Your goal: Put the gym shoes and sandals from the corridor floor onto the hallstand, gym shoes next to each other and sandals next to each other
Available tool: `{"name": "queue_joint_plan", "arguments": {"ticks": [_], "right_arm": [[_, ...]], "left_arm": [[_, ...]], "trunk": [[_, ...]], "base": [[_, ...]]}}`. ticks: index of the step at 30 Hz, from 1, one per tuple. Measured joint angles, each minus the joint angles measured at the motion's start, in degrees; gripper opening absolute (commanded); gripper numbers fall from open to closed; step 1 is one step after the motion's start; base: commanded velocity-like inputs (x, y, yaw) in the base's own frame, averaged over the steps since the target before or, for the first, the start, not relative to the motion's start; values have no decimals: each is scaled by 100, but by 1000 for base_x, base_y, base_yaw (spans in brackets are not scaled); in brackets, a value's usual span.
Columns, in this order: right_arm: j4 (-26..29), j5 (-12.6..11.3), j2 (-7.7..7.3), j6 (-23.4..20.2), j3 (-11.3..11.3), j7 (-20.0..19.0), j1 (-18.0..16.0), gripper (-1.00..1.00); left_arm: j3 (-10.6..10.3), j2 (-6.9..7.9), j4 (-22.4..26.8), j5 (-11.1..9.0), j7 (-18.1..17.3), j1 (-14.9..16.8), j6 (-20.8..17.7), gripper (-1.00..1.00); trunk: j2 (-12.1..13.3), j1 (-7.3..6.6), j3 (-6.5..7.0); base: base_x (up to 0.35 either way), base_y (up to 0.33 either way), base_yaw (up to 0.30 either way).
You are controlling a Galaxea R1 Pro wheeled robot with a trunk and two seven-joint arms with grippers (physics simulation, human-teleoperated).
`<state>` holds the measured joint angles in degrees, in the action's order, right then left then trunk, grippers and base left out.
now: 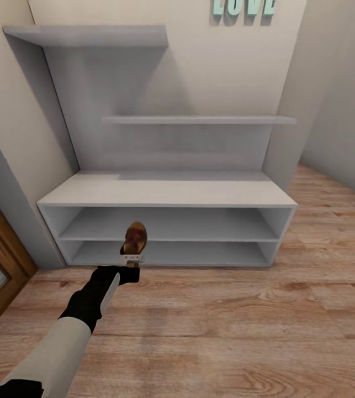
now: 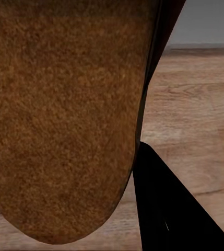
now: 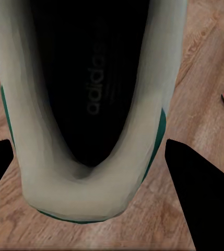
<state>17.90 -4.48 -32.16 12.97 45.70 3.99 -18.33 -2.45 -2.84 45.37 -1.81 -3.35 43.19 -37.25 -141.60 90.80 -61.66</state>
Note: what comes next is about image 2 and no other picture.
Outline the sandal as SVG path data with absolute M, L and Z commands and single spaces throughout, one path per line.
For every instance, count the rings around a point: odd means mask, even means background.
M 0 0 L 0 213 L 64 245 L 115 211 L 186 0 Z

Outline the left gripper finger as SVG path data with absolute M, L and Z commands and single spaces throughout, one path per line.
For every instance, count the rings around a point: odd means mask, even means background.
M 149 144 L 132 171 L 143 251 L 224 251 L 224 232 Z

